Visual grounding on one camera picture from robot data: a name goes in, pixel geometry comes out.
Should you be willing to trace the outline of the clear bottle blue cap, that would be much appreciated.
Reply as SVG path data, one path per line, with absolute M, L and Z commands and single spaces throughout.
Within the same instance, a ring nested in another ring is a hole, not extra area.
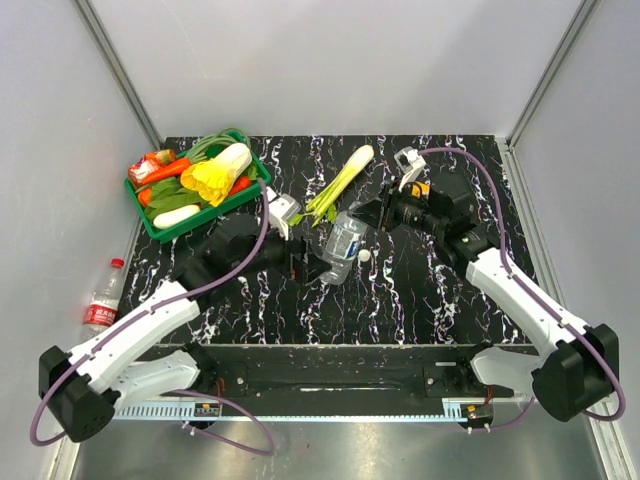
M 330 265 L 330 269 L 320 276 L 322 283 L 340 285 L 349 275 L 368 230 L 366 223 L 353 216 L 361 205 L 355 201 L 337 215 L 322 254 L 322 260 Z

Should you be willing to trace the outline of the blue white bottle cap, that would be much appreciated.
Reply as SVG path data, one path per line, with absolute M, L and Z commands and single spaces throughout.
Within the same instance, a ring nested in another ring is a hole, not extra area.
M 371 253 L 367 249 L 361 249 L 358 253 L 358 259 L 361 262 L 368 262 L 371 259 Z

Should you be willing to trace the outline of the orange juice bottle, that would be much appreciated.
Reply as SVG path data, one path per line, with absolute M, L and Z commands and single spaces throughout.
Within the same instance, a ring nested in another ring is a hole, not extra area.
M 427 201 L 430 195 L 430 185 L 423 182 L 408 182 L 404 186 L 404 190 L 408 195 L 423 201 Z

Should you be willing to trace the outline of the water bottle red cap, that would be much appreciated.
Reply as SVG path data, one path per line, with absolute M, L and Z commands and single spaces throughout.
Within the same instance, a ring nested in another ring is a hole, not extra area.
M 115 323 L 125 283 L 124 266 L 123 259 L 113 258 L 101 275 L 82 323 L 82 342 L 99 335 Z

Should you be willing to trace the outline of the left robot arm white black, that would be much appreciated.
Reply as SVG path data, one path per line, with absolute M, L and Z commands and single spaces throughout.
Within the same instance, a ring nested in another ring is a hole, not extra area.
M 190 390 L 216 393 L 224 382 L 216 360 L 188 344 L 159 360 L 139 357 L 164 336 L 221 301 L 243 273 L 275 269 L 307 286 L 330 269 L 304 238 L 285 239 L 266 221 L 235 215 L 176 263 L 170 280 L 113 326 L 68 351 L 39 358 L 39 413 L 49 411 L 71 441 L 83 442 L 114 414 L 149 397 Z

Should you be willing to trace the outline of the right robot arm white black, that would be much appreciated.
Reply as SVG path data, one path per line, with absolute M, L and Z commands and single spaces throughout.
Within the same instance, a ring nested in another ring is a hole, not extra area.
M 378 197 L 352 211 L 376 230 L 407 226 L 433 236 L 439 259 L 489 296 L 534 345 L 535 355 L 476 348 L 454 373 L 457 388 L 469 396 L 488 386 L 533 396 L 561 422 L 619 394 L 617 334 L 605 324 L 588 325 L 528 278 L 475 222 L 474 201 L 464 178 L 442 174 L 430 186 L 387 183 Z

